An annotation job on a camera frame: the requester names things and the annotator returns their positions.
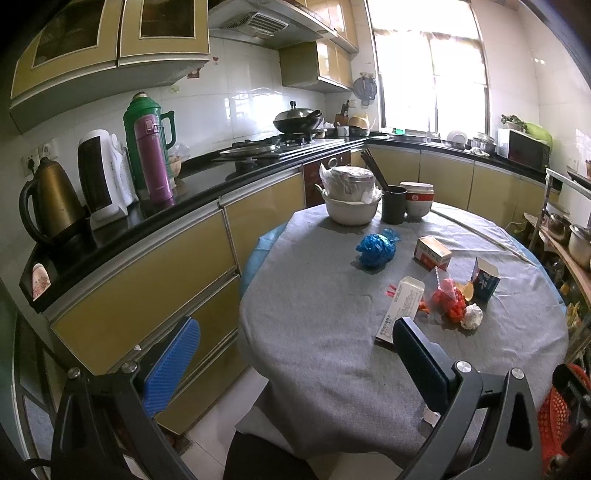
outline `red basket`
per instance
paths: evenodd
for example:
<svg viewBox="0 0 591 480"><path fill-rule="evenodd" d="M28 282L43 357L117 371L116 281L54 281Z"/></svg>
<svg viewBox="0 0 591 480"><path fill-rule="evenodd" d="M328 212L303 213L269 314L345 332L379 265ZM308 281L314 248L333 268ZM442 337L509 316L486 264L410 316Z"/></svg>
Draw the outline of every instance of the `red basket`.
<svg viewBox="0 0 591 480"><path fill-rule="evenodd" d="M587 389L591 389L591 381L581 367L571 364L569 369ZM538 412L538 427L542 443L542 465L544 472L554 455L565 455L562 443L570 434L569 407L554 387L545 398Z"/></svg>

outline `white box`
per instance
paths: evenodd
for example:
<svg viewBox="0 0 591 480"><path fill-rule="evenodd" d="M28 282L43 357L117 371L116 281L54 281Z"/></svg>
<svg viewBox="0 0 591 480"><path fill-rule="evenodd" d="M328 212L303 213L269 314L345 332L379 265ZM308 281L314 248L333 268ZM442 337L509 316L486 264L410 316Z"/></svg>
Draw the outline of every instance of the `white box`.
<svg viewBox="0 0 591 480"><path fill-rule="evenodd" d="M390 308L386 312L384 321L382 321L382 325L375 337L378 340L393 343L392 328L394 322L401 317L410 317L414 320L423 293L425 293L425 284L422 281L412 277L404 277L396 288Z"/></svg>

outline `dining table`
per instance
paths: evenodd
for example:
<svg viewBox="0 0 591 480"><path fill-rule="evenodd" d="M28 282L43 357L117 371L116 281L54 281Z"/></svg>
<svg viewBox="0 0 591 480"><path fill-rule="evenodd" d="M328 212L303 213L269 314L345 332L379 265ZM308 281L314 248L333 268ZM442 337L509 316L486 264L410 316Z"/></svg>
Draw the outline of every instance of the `dining table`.
<svg viewBox="0 0 591 480"><path fill-rule="evenodd" d="M393 229L393 259L380 268L359 262L366 236ZM425 402L392 348L376 334L403 277L423 280L429 270L414 258L417 239L432 235L452 252L454 281L472 278L476 257L498 268L492 297L475 300L481 325L465 330L435 313L417 312L415 324L453 361L480 372L525 372L536 409L551 388L568 345L565 306L533 255L494 223L434 203L420 221L342 226L324 205L296 212L251 257L240 305L238 346L268 384L236 425L302 459L328 453L379 452L404 468L432 431ZM486 409L477 410L457 452L470 457Z"/></svg>

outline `red and white bowl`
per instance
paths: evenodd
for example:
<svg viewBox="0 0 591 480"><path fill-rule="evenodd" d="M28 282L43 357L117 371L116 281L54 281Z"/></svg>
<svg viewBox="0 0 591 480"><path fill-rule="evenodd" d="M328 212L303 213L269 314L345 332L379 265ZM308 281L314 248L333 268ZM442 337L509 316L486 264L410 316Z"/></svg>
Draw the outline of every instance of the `red and white bowl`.
<svg viewBox="0 0 591 480"><path fill-rule="evenodd" d="M402 181L400 186L407 189L406 213L409 220L420 220L429 213L435 195L433 185Z"/></svg>

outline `tile floor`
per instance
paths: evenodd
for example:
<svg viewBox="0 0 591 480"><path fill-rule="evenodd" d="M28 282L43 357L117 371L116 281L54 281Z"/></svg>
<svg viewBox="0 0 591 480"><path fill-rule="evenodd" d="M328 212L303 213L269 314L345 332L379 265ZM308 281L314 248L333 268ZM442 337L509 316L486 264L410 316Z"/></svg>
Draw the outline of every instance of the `tile floor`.
<svg viewBox="0 0 591 480"><path fill-rule="evenodd" d="M183 461L199 480L221 480L234 425L251 409L267 384L248 368L188 432L193 442ZM401 472L379 453L324 455L310 460L319 480L392 480Z"/></svg>

